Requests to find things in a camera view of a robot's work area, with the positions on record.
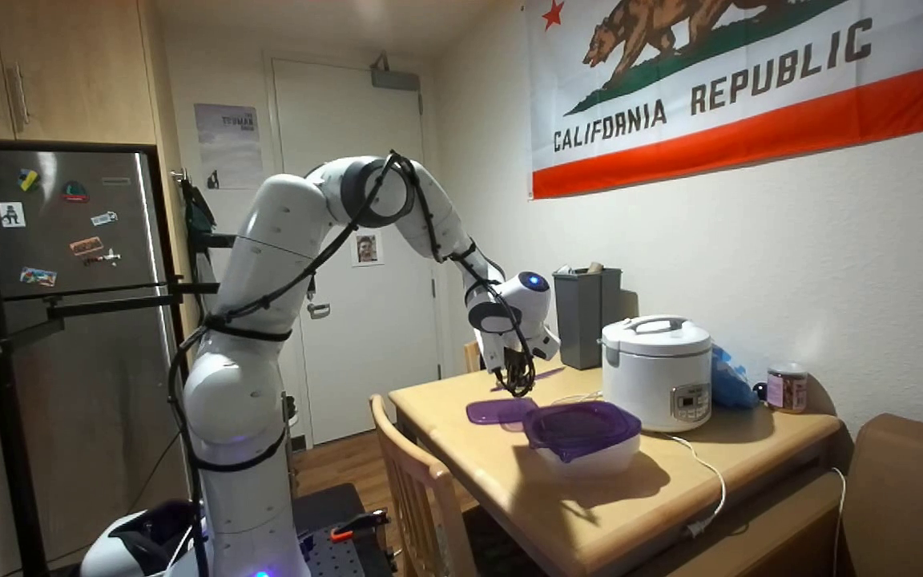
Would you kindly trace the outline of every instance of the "appliance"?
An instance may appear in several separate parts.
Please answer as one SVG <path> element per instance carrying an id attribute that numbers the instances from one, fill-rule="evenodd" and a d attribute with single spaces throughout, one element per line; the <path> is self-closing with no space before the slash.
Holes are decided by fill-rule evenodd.
<path id="1" fill-rule="evenodd" d="M 602 327 L 602 399 L 647 434 L 712 419 L 712 337 L 685 317 L 632 317 Z"/>
<path id="2" fill-rule="evenodd" d="M 116 515 L 186 495 L 162 200 L 152 147 L 0 147 L 0 573 L 76 565 Z"/>

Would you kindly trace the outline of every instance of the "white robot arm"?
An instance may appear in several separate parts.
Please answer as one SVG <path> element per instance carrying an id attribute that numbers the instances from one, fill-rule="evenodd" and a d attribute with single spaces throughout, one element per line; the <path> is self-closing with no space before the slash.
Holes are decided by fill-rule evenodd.
<path id="1" fill-rule="evenodd" d="M 199 473 L 202 523 L 154 543 L 199 543 L 199 551 L 158 551 L 137 532 L 152 514 L 111 523 L 82 565 L 86 577 L 223 573 L 305 577 L 288 473 L 279 349 L 305 306 L 307 280 L 356 227 L 398 224 L 407 245 L 462 268 L 469 325 L 498 385 L 524 399 L 537 385 L 531 357 L 555 357 L 545 327 L 553 292 L 540 273 L 507 280 L 450 206 L 443 186 L 414 161 L 341 156 L 307 177 L 271 177 L 246 216 L 216 314 L 199 334 L 192 373 L 176 414 Z"/>

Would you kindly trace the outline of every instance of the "ceiling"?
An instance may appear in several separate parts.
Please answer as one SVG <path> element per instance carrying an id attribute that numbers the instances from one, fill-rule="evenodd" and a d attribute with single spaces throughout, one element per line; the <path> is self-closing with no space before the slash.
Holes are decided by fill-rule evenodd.
<path id="1" fill-rule="evenodd" d="M 158 0 L 166 30 L 440 57 L 495 0 Z"/>

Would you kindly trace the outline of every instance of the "wooden table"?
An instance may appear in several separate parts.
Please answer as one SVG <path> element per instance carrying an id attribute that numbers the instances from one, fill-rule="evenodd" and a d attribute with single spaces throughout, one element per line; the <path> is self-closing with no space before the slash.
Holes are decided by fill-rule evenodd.
<path id="1" fill-rule="evenodd" d="M 501 527 L 549 573 L 616 573 L 651 545 L 703 520 L 727 490 L 764 483 L 793 461 L 814 454 L 842 423 L 831 414 L 739 411 L 715 414 L 703 431 L 642 436 L 630 468 L 606 483 L 559 481 L 520 428 L 475 428 L 464 408 L 507 399 L 492 391 L 495 375 L 469 373 L 390 391 L 398 423 L 427 436 L 447 466 L 475 490 Z M 601 370 L 540 364 L 529 396 L 540 408 L 595 401 Z"/>

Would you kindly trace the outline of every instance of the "red stripe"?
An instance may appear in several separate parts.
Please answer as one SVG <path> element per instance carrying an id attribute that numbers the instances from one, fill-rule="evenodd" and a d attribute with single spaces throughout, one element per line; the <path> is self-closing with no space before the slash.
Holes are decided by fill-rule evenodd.
<path id="1" fill-rule="evenodd" d="M 537 200 L 712 173 L 923 131 L 923 70 L 764 111 L 698 136 L 531 173 Z"/>

